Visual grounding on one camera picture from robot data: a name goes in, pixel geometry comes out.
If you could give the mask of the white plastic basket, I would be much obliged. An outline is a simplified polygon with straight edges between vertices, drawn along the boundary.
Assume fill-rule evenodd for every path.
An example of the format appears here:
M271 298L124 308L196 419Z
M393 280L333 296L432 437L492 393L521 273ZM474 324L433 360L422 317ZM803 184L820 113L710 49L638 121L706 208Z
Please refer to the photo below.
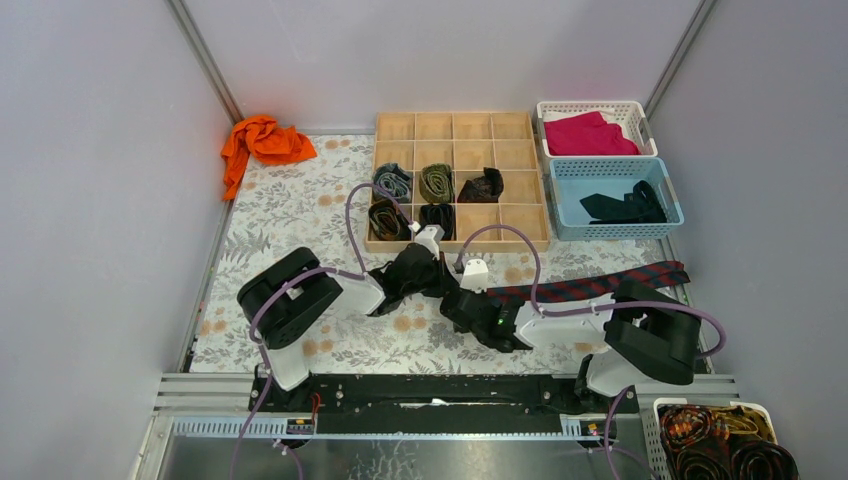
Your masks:
M639 148L642 157L654 157L658 154L654 135L650 130L647 116L640 103L636 101L542 101L536 105L537 130L541 140L543 153L550 158L550 153L544 121L576 116L579 114L599 111L611 123L618 124L624 136L632 140Z

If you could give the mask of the dark green tie in basket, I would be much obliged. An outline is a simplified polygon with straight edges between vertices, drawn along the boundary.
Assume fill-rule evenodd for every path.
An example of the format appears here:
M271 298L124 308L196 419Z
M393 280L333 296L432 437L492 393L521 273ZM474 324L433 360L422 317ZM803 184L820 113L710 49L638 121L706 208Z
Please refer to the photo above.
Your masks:
M602 194L592 194L580 200L580 204L592 218L591 224L662 224L667 222L654 189L639 181L630 193L621 199Z

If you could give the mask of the magenta cloth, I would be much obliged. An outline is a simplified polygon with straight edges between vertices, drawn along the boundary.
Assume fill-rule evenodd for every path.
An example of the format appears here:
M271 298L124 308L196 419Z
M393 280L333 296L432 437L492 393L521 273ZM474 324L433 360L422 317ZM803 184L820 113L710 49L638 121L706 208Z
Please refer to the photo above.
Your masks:
M554 156L639 155L638 146L624 136L622 128L608 122L601 112L544 121L549 151Z

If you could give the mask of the red navy striped tie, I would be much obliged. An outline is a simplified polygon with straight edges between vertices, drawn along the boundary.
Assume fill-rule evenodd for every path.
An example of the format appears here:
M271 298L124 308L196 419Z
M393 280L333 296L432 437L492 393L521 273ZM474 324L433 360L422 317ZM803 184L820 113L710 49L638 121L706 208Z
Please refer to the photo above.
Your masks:
M565 303L612 294L628 300L659 301L662 295L658 289L689 282L683 263L662 261L611 274L539 283L535 300L538 304Z

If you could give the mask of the blue plastic basket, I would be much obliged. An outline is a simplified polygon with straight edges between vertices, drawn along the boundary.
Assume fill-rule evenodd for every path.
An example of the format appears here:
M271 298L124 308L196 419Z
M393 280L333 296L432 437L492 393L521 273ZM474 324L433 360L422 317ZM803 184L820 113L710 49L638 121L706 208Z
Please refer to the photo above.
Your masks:
M621 199L639 181L656 192L667 216L662 224L591 224L580 200L598 193ZM685 222L665 162L658 157L573 157L550 161L551 215L562 241L660 239Z

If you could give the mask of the grey blue rolled tie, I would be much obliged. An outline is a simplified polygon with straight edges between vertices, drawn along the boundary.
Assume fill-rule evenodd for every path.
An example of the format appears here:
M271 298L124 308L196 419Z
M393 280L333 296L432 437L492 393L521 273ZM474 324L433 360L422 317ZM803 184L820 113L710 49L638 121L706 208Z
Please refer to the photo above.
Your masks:
M412 199L413 175L398 163L389 162L380 165L373 175L373 183L395 198L399 203L409 203Z

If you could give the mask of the floral table mat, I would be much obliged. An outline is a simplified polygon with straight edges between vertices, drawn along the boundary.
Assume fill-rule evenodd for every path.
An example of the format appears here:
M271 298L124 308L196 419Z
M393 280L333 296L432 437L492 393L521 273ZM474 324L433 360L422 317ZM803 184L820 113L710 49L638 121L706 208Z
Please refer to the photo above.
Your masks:
M369 135L316 136L315 159L282 167L251 163L234 203L209 298L199 320L193 373L249 373L259 361L236 295L250 279L298 247L345 271L375 268L387 256L364 247L374 141ZM494 286L524 285L541 264L542 281L614 273L666 259L656 240L553 242L533 256L482 257ZM316 373L573 373L590 346L502 354L454 331L435 299L407 298L394 312L367 317L328 311L306 333L302 352Z

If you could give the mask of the brown black rolled tie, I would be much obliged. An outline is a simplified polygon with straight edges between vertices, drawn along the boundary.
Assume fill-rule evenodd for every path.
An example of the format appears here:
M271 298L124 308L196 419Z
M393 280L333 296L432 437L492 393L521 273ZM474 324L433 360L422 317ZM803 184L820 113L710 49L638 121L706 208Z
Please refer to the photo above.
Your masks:
M405 211L388 199L372 204L368 210L368 219L378 240L407 241L412 237Z

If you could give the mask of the dark brown patterned rolled tie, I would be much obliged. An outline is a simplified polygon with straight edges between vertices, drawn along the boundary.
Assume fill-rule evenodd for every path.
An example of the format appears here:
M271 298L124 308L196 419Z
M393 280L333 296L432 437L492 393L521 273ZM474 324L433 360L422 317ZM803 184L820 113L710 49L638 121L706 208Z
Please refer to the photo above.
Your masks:
M468 179L457 195L458 203L497 203L504 191L502 173L485 167L480 176Z

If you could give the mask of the wooden compartment tray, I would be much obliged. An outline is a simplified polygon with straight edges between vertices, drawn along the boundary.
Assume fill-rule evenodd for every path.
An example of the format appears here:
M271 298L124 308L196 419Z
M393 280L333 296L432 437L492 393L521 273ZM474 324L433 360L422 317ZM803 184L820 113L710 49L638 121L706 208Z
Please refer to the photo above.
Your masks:
M427 165L452 167L456 212L454 240L440 242L446 252L457 252L468 236L470 251L515 253L528 243L544 252L552 240L542 174L531 119L526 112L383 112L376 119L375 146L367 177L376 169L398 163L413 175L412 199L399 203L379 186L369 207L388 199L405 211L407 221L419 223L419 208L430 204L419 190L419 173ZM497 203L458 203L466 180L480 176L485 167L497 168L504 191ZM367 213L365 248L372 253L400 251L411 241L381 241L371 229Z

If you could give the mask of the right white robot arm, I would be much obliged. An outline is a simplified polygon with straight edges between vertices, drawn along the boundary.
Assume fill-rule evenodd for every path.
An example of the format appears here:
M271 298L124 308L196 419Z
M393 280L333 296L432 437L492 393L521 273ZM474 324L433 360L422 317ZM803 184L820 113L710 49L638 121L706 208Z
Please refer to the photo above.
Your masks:
M575 402L589 412L647 380L691 384L700 356L701 316L630 280L589 300L538 305L455 287L439 311L456 330L500 353L589 345L573 386Z

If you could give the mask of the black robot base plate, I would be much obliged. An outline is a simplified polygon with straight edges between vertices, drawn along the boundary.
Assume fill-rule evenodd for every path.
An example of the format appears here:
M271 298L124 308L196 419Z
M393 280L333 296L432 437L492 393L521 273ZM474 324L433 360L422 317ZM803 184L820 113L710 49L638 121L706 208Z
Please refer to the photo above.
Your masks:
M606 417L615 401L582 388L570 375L384 375L312 374L283 391L262 374L254 377L248 406L268 413L425 415L452 420L468 415L506 414Z

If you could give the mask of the orange cloth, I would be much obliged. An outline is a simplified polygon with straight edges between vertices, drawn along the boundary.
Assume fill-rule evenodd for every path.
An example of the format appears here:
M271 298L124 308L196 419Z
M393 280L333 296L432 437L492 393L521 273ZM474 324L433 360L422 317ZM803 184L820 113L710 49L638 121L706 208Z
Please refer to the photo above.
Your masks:
M250 158L264 165L290 165L317 157L311 140L295 126L280 126L269 115L255 115L235 124L222 146L224 201L241 188Z

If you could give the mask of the white basket of ties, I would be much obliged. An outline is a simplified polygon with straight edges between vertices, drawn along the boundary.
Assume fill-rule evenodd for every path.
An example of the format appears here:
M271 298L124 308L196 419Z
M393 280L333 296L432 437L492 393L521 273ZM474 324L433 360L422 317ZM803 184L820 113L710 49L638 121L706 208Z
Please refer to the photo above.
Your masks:
M768 410L762 405L743 402L739 399L729 397L706 397L706 396L672 396L658 397L653 401L648 401L645 406L640 406L640 414L642 418L643 433L647 448L647 459L650 467L657 472L659 479L670 480L673 478L668 457L663 448L660 438L659 428L659 409L667 406L679 405L698 405L703 407L715 408L730 408L743 406L759 413L763 418L762 428L763 434L761 437L765 440L773 441L778 444L777 435Z

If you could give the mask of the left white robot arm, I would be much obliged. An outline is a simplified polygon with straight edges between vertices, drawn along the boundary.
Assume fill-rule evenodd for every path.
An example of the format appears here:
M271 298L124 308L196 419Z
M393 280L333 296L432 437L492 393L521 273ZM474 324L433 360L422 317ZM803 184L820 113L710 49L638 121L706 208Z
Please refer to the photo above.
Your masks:
M243 285L236 300L274 381L272 398L296 411L309 401L311 388L301 339L329 309L380 317L409 296L442 298L457 285L444 255L417 243L361 274L323 266L312 250L300 247Z

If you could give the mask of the olive green rolled tie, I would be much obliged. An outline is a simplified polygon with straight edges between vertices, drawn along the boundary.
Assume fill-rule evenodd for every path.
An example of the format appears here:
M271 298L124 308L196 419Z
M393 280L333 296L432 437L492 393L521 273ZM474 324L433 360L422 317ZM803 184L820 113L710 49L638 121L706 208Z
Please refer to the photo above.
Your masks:
M425 166L419 173L419 190L430 204L449 204L454 200L452 167L446 163Z

